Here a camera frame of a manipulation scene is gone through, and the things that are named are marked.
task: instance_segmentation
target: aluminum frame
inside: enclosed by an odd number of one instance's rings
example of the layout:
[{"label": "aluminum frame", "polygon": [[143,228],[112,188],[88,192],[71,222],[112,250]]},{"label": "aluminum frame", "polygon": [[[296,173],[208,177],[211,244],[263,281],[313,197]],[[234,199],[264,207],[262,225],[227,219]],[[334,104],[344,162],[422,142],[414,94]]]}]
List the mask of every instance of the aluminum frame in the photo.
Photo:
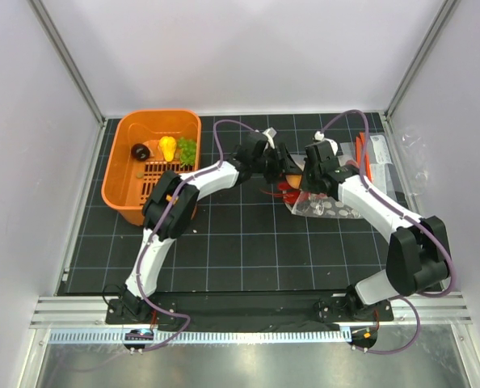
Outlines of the aluminum frame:
[{"label": "aluminum frame", "polygon": [[[78,213],[75,218],[71,234],[69,237],[68,247],[65,253],[64,268],[69,264],[73,253],[78,226],[83,213],[85,199],[91,187],[91,174],[95,169],[98,160],[98,151],[101,147],[103,139],[103,129],[105,128],[105,119],[99,110],[98,104],[95,102],[91,91],[80,74],[74,59],[71,57],[69,50],[65,46],[60,33],[58,32],[54,22],[49,16],[42,0],[27,0],[31,8],[36,14],[46,35],[50,39],[53,47],[56,49],[59,57],[63,61],[66,71],[73,79],[75,85],[79,89],[82,97],[86,101],[89,109],[92,111],[95,119],[102,125],[102,130],[95,144],[94,157],[88,166],[88,173],[84,189],[79,198]],[[415,75],[419,72],[421,65],[425,62],[428,54],[431,52],[440,32],[449,21],[457,4],[460,0],[445,0],[438,14],[434,18],[427,35],[423,39],[418,52],[415,54],[406,74],[404,75],[394,97],[391,99],[388,109],[380,112],[384,130],[389,138],[389,151],[395,161],[398,173],[402,179],[405,192],[411,192],[408,183],[404,179],[402,160],[400,158],[398,147],[392,136],[393,130],[390,118],[396,111],[398,105],[402,101],[403,96],[408,91]],[[413,196],[408,196],[407,200],[412,210],[421,213],[421,204],[417,203]],[[66,275],[64,271],[59,276],[59,283],[62,277]],[[440,299],[425,298],[420,296],[412,296],[410,300],[416,306],[421,318],[422,324],[451,324],[453,333],[456,337],[457,346],[461,354],[466,372],[472,386],[480,387],[480,353],[478,347],[475,346],[475,328],[472,325],[469,311],[466,308],[464,298],[461,293],[451,293],[449,296]],[[392,307],[395,315],[393,322],[381,323],[382,325],[414,325],[415,317],[411,313],[411,309],[404,302],[392,301]],[[109,327],[105,325],[104,319],[107,312],[107,306],[100,297],[41,297],[36,306],[35,313],[32,317],[29,330],[29,349],[26,362],[23,366],[19,387],[28,388],[36,386],[40,375],[40,369],[46,353],[48,338],[51,330],[57,328],[102,328],[107,330]],[[363,323],[345,322],[339,323],[341,326],[362,326]],[[128,325],[124,327],[141,327],[141,325]]]},{"label": "aluminum frame", "polygon": [[36,14],[40,25],[44,29],[44,33],[48,36],[50,42],[52,43],[52,46],[55,48],[55,51],[57,51],[57,54],[62,60],[66,71],[70,75],[71,79],[73,79],[73,82],[80,91],[80,94],[84,98],[84,101],[86,101],[88,108],[93,113],[93,116],[95,116],[95,119],[100,124],[103,124],[105,118],[103,117],[103,114],[100,111],[100,108],[96,103],[95,98],[91,94],[89,87],[87,87],[86,81],[84,81],[83,76],[78,70],[74,59],[71,57],[71,54],[69,53],[69,50],[66,47],[64,40],[61,37],[61,34],[57,30],[57,27],[55,26],[55,23],[50,17],[48,10],[46,10],[46,7],[44,6],[42,0],[27,1],[34,13]]},{"label": "aluminum frame", "polygon": [[423,38],[423,41],[419,46],[414,59],[405,72],[400,85],[398,85],[398,89],[394,92],[394,96],[385,112],[387,116],[392,116],[398,108],[398,105],[402,102],[403,96],[409,90],[409,86],[414,80],[416,74],[421,69],[422,64],[427,60],[428,54],[431,52],[434,44],[437,42],[437,39],[444,26],[450,20],[450,17],[459,4],[459,1],[460,0],[444,0],[444,3],[441,5],[436,17],[428,29],[427,35]]}]

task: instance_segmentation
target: yellow toy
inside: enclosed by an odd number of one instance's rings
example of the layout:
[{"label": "yellow toy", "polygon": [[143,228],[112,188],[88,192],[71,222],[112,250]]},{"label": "yellow toy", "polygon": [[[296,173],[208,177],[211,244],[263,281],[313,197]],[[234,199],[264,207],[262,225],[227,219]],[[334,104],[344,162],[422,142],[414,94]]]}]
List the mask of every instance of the yellow toy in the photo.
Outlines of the yellow toy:
[{"label": "yellow toy", "polygon": [[172,136],[163,136],[159,140],[159,150],[167,162],[174,160],[175,150],[177,150],[177,141]]}]

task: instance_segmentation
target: metal floor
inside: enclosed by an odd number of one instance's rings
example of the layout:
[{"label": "metal floor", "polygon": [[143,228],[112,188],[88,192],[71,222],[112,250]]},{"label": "metal floor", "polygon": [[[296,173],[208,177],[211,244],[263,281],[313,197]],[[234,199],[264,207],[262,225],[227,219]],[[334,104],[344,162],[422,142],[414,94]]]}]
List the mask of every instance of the metal floor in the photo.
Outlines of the metal floor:
[{"label": "metal floor", "polygon": [[[403,345],[413,327],[382,327],[376,348]],[[49,345],[41,388],[467,388],[450,326],[426,326],[418,342],[393,356],[353,352],[347,344],[180,345],[124,355],[88,373],[122,345]]]}]

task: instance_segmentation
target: toy fruit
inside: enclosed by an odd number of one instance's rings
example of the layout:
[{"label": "toy fruit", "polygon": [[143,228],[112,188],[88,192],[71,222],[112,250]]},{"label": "toy fruit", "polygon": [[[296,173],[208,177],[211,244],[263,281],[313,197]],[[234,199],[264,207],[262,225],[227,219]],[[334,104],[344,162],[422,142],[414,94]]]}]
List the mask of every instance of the toy fruit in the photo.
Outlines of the toy fruit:
[{"label": "toy fruit", "polygon": [[175,150],[177,150],[177,141],[172,136],[163,136],[159,140],[159,150],[167,162],[174,160]]},{"label": "toy fruit", "polygon": [[301,175],[287,175],[285,177],[291,188],[299,189],[301,184]]},{"label": "toy fruit", "polygon": [[141,143],[137,143],[133,145],[132,149],[130,150],[130,153],[133,156],[133,158],[135,158],[136,160],[139,160],[140,162],[150,158],[149,147]]},{"label": "toy fruit", "polygon": [[181,149],[181,166],[195,166],[195,157],[197,155],[197,142],[192,139],[181,137],[177,142]]}]

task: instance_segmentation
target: toy vegetable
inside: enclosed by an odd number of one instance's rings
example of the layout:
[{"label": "toy vegetable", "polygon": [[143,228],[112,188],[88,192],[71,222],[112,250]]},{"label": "toy vegetable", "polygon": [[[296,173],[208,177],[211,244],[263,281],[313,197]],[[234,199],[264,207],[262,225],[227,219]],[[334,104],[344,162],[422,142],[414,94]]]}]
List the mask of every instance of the toy vegetable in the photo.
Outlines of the toy vegetable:
[{"label": "toy vegetable", "polygon": [[177,149],[177,141],[172,136],[163,136],[158,144],[162,156],[167,162],[174,160],[175,150]]},{"label": "toy vegetable", "polygon": [[181,149],[181,166],[195,166],[197,142],[192,139],[181,137],[177,142],[177,146]]}]

